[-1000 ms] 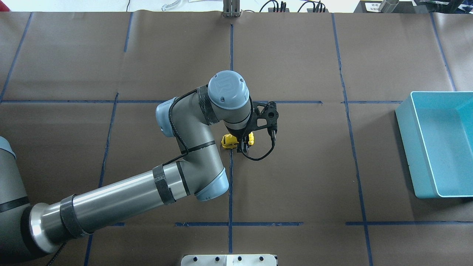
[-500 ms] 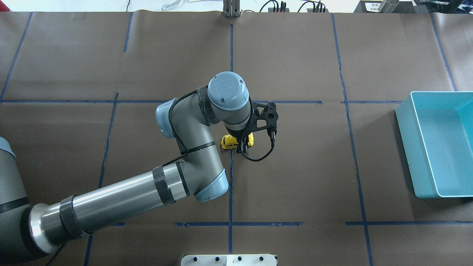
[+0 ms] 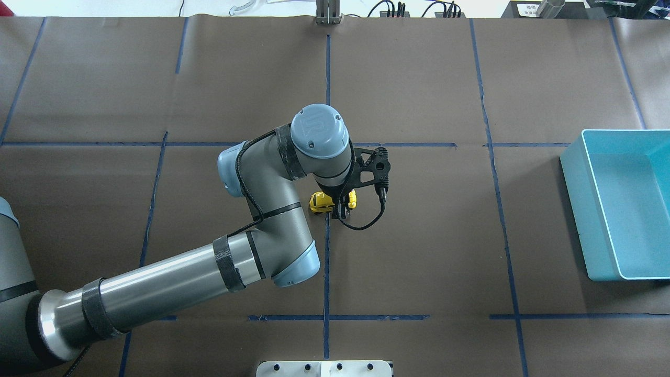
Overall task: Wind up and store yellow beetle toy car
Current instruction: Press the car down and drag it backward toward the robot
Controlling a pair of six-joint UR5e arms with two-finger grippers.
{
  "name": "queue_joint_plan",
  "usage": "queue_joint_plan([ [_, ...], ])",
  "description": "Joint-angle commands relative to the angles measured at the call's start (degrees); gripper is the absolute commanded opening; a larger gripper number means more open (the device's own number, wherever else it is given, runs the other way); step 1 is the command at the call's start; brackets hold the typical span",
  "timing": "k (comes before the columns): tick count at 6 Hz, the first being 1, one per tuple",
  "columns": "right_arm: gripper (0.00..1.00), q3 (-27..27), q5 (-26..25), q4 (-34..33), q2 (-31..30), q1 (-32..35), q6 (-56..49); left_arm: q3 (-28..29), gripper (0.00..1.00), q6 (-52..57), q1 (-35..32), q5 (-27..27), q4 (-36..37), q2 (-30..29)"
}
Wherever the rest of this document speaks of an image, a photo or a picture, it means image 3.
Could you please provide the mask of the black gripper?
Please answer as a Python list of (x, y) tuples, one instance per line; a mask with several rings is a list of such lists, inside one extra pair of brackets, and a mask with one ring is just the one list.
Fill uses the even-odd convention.
[(345, 198), (344, 202), (334, 204), (331, 210), (331, 217), (335, 219), (347, 219), (350, 214), (349, 193), (354, 190), (350, 185), (345, 184), (345, 178), (316, 178), (320, 190), (329, 196), (333, 203)]

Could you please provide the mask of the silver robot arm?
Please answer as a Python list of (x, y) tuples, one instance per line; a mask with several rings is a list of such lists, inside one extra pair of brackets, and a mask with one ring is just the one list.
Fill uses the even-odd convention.
[(339, 110), (307, 105), (287, 124), (225, 148), (216, 169), (228, 195), (244, 201), (248, 224), (69, 292), (38, 289), (3, 199), (2, 375), (72, 362), (94, 343), (266, 278), (287, 287), (314, 276), (320, 258), (295, 182), (311, 175), (328, 195), (348, 193), (353, 145)]

